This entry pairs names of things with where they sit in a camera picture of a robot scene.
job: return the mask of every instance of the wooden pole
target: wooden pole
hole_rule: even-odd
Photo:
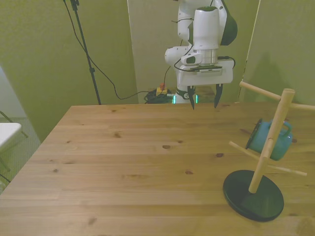
[[[259,156],[255,155],[254,153],[251,153],[250,151],[248,151],[247,149],[237,145],[234,142],[229,142],[228,144],[230,144],[232,147],[236,148],[237,150],[243,152],[244,154],[246,154],[247,156],[252,157],[253,159],[259,161]],[[298,176],[303,176],[306,177],[307,173],[302,172],[302,171],[295,171],[295,170],[291,170],[289,168],[285,168],[285,167],[280,167],[280,166],[275,166],[275,165],[267,165],[268,167],[278,170],[278,171],[283,171],[283,172],[287,172],[287,173],[291,173],[291,174],[296,174]]]
[[[315,111],[315,106],[296,104],[296,103],[291,103],[290,108],[295,108],[295,109],[300,109],[300,110],[305,110],[305,111]]]
[[[284,119],[289,110],[289,107],[293,100],[294,95],[295,95],[295,91],[293,89],[285,88],[283,90],[281,100],[278,104],[274,119],[269,129],[269,133],[268,133],[265,145],[262,149],[262,152],[259,158],[259,162],[257,164],[255,173],[252,177],[252,181],[249,187],[249,192],[251,193],[256,193],[259,187],[261,178],[267,167],[268,159],[270,158],[270,155],[275,146],[275,143],[277,142],[278,136],[280,134],[281,128],[284,123]]]
[[[272,99],[278,100],[278,101],[281,99],[281,96],[279,96],[277,94],[274,94],[274,93],[269,92],[267,90],[264,90],[262,88],[258,88],[258,87],[254,86],[254,85],[250,85],[250,84],[245,83],[243,81],[240,82],[240,86],[241,87],[245,87],[245,88],[247,88],[249,90],[252,90],[254,92],[260,93],[262,95],[265,95],[266,97],[270,97]]]
[[[267,90],[256,87],[254,85],[250,85],[250,84],[245,83],[243,81],[240,82],[240,86],[245,87],[245,88],[252,90],[254,92],[260,93],[262,95],[265,95],[266,97],[270,97],[272,99],[278,100],[278,101],[280,101],[280,99],[281,99],[281,96],[279,96],[275,93],[269,92]],[[291,103],[290,108],[300,109],[300,110],[305,110],[305,111],[315,111],[315,106],[296,104],[296,103]]]

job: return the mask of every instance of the green wall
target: green wall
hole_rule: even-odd
[[[79,15],[90,56],[120,96],[136,93],[127,1],[80,0]],[[70,106],[97,104],[62,0],[2,0],[0,22],[0,65],[40,140]],[[103,104],[137,103],[136,96],[120,101],[106,78],[95,75]]]
[[[279,95],[295,89],[295,102],[315,105],[314,9],[314,0],[261,1],[244,81]],[[247,89],[242,99],[268,100]]]

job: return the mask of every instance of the blue mug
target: blue mug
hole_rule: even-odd
[[[262,149],[265,145],[268,132],[270,129],[272,121],[270,122],[263,122],[262,119],[258,121],[258,123],[255,126],[255,129],[253,130],[250,139],[248,140],[246,144],[246,149],[251,149],[254,151],[257,151],[259,153],[262,152]],[[292,126],[288,122],[283,122],[284,126],[287,127],[287,130],[282,129],[280,131],[279,137],[277,139],[277,142],[275,144],[275,147],[271,153],[270,158],[279,161],[283,158],[286,151],[289,149],[293,135],[291,133]]]

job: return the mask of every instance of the black round base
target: black round base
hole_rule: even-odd
[[[266,176],[262,177],[255,194],[248,191],[254,171],[235,171],[223,184],[223,192],[230,206],[242,216],[255,221],[277,218],[284,208],[280,189]]]

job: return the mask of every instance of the mug handle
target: mug handle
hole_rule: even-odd
[[[286,126],[287,127],[287,131],[286,131],[286,133],[285,134],[283,134],[283,136],[288,136],[289,135],[289,133],[291,132],[291,130],[292,130],[292,126],[288,123],[288,122],[283,122],[283,125],[284,126]]]
[[[269,129],[270,129],[270,127],[271,127],[271,123],[272,123],[272,121],[269,122],[269,125],[268,125],[268,128],[269,128]],[[283,122],[283,125],[287,127],[287,131],[283,134],[283,136],[288,136],[289,133],[290,133],[291,130],[292,130],[292,126],[291,126],[288,122],[286,122],[286,121]]]

